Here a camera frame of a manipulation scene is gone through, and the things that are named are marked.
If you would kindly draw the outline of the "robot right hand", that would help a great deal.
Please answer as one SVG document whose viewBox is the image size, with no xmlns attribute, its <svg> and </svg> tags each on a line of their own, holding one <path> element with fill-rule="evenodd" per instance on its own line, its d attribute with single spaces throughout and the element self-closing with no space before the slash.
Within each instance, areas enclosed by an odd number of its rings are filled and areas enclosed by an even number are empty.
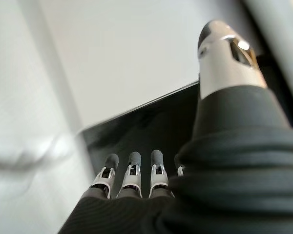
<svg viewBox="0 0 293 234">
<path fill-rule="evenodd" d="M 151 153 L 150 193 L 129 155 L 116 198 L 110 154 L 62 234 L 293 234 L 293 128 L 267 87 L 254 50 L 229 25 L 208 22 L 198 40 L 199 100 L 191 141 L 168 178 Z"/>
</svg>

